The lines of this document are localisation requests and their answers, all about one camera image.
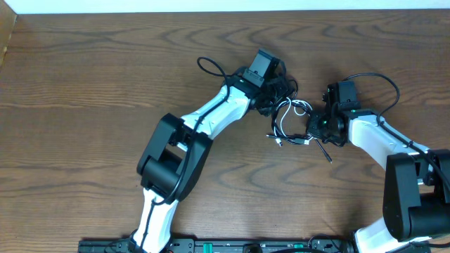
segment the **black bracket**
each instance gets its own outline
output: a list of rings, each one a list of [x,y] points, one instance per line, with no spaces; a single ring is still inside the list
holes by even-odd
[[[328,85],[328,91],[323,94],[322,101],[326,102],[325,111],[315,110],[311,113],[307,122],[307,133],[320,138],[323,143],[342,147],[348,142],[349,120],[372,113],[361,110],[353,81]]]
[[[450,173],[450,151],[429,150],[441,171]],[[399,153],[387,156],[383,217],[398,241],[450,233],[450,194],[429,164],[420,156]],[[433,185],[433,193],[420,194],[418,179]]]
[[[186,159],[170,152],[166,146],[175,146],[178,143],[189,146],[191,142],[192,129],[183,123],[182,119],[166,114],[156,126],[137,166],[137,172],[142,176],[141,185],[154,190],[162,197],[167,197],[174,189]],[[197,183],[205,165],[212,140],[205,133],[199,133],[193,141],[185,176],[174,197],[167,200],[167,204],[174,200],[184,200]]]
[[[135,247],[130,246],[130,244],[129,239],[118,241],[80,241],[78,243],[78,252],[132,253]],[[298,249],[298,252],[303,252],[302,249],[309,247],[328,253],[355,253],[353,245],[349,241],[339,238],[313,240],[194,240],[191,238],[172,238],[161,252],[156,253],[271,253],[292,248]]]

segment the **white cable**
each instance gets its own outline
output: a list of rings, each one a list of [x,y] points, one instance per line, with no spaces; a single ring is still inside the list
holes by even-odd
[[[281,118],[281,120],[280,120],[280,130],[281,130],[281,133],[282,133],[284,136],[286,136],[286,134],[284,133],[284,130],[283,130],[283,119],[284,119],[284,117],[287,115],[287,113],[289,112],[290,106],[291,106],[291,103],[292,103],[292,101],[291,101],[288,97],[286,97],[286,99],[288,99],[288,101],[289,101],[289,107],[288,107],[288,109],[284,112],[284,115],[282,116],[282,118]]]
[[[286,103],[287,103],[286,100],[281,102],[276,109],[277,110],[280,109],[280,107],[283,107]],[[276,134],[275,127],[274,127],[274,134],[275,134],[275,136],[278,136],[278,134]]]
[[[312,106],[308,102],[306,102],[305,100],[293,100],[292,102],[296,103],[296,104],[302,103],[305,107],[309,107],[309,109],[311,109],[311,111],[312,111]],[[303,116],[303,115],[305,115],[307,113],[307,112],[303,112],[302,114],[299,114],[297,112],[297,108],[296,107],[294,107],[294,112],[295,112],[296,115],[299,115],[299,116]]]
[[[284,102],[281,102],[281,103],[278,105],[277,109],[279,109],[280,106],[281,106],[282,104],[284,104]],[[275,131],[275,126],[274,126],[274,135],[275,135],[275,136],[278,136],[278,134],[276,134],[276,131]],[[280,138],[276,138],[276,139],[275,139],[275,142],[276,142],[278,145],[280,145],[280,147],[283,145]]]

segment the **green led light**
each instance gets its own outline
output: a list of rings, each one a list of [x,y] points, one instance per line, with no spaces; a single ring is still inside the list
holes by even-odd
[[[303,248],[303,247],[304,247],[303,244],[296,244],[296,245],[294,245],[295,249]]]
[[[212,243],[203,243],[203,253],[212,253]]]

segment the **wood grain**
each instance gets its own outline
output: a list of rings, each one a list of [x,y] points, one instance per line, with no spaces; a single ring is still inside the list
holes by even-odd
[[[3,64],[16,17],[17,15],[9,8],[5,1],[0,0],[0,67]]]
[[[282,58],[299,98],[321,107],[327,84],[382,72],[402,92],[389,123],[448,148],[450,11],[308,11],[22,15],[0,74],[0,249],[74,252],[82,238],[138,225],[135,166],[164,114],[182,116],[218,91],[208,56],[227,72],[259,47]],[[392,87],[358,81],[366,107]],[[288,131],[303,132],[291,117]],[[279,148],[251,112],[214,141],[172,230],[199,238],[345,235],[382,215],[384,171],[353,146]]]

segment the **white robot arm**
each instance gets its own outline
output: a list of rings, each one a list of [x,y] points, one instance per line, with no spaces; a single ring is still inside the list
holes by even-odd
[[[212,141],[223,129],[249,110],[269,116],[274,110],[278,113],[277,106],[284,100],[291,103],[287,98],[295,89],[285,78],[284,65],[282,74],[276,74],[279,62],[260,50],[249,68],[231,76],[220,69],[221,74],[216,75],[224,77],[225,82],[215,98],[181,119],[171,114],[161,119],[137,168],[142,175],[145,205],[139,228],[131,237],[132,251],[158,253],[167,246],[176,206],[193,189]],[[391,252],[411,242],[450,233],[450,189],[443,186],[446,177],[442,176],[450,174],[450,166],[444,170],[447,162],[450,165],[450,151],[431,151],[413,143],[385,123],[381,115],[362,110],[349,79],[328,86],[323,97],[325,112],[308,111],[306,137],[280,136],[275,116],[274,138],[294,143],[300,140],[302,144],[308,144],[311,138],[339,146],[353,143],[386,170],[383,218],[354,234],[355,251]],[[168,151],[166,145],[185,151],[185,158]],[[440,166],[430,161],[431,157]],[[421,183],[435,186],[434,195],[420,195],[417,185]]]
[[[205,70],[199,58],[200,68]],[[170,225],[176,206],[192,190],[200,176],[214,138],[230,123],[249,110],[269,116],[274,106],[294,88],[285,78],[285,69],[277,73],[280,60],[259,50],[249,68],[240,68],[225,78],[219,93],[200,109],[181,119],[168,114],[157,125],[138,164],[142,175],[145,205],[141,222],[132,235],[134,247],[144,252],[160,252],[170,239]],[[181,159],[165,149],[173,145],[186,152]]]

